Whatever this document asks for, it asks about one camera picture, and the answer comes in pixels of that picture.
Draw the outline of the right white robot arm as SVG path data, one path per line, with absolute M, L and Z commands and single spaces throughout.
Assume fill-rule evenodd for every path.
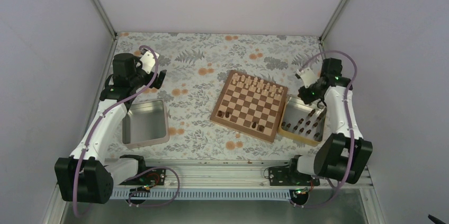
M 290 160 L 286 176 L 292 185 L 300 185 L 312 176 L 355 184 L 371 156 L 372 143 L 363 139 L 356 124 L 352 80 L 342 76 L 342 68 L 341 60 L 324 59 L 320 76 L 298 90 L 304 104 L 316 100 L 325 103 L 330 135 L 316 155 L 296 155 Z

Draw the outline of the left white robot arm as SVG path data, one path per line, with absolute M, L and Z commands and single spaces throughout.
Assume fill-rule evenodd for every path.
M 105 155 L 115 129 L 137 95 L 148 88 L 160 88 L 166 71 L 159 70 L 159 54 L 148 49 L 140 57 L 131 53 L 115 55 L 112 67 L 113 73 L 106 78 L 94 120 L 69 157 L 60 157 L 55 163 L 64 201 L 104 204 L 115 186 L 127 179 L 141 184 L 147 178 L 142 157 L 123 156 L 106 165 Z

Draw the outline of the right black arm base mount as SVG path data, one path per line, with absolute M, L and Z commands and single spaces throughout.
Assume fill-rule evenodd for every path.
M 296 186 L 296 189 L 289 190 L 290 201 L 296 205 L 306 204 L 310 192 L 320 185 L 319 179 L 290 171 L 286 165 L 267 167 L 263 171 L 263 176 L 269 180 L 270 186 Z

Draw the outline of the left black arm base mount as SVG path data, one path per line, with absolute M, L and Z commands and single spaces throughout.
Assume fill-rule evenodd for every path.
M 147 172 L 137 178 L 127 179 L 120 185 L 134 185 L 129 194 L 135 191 L 150 192 L 153 187 L 162 186 L 165 183 L 166 169 L 159 168 Z

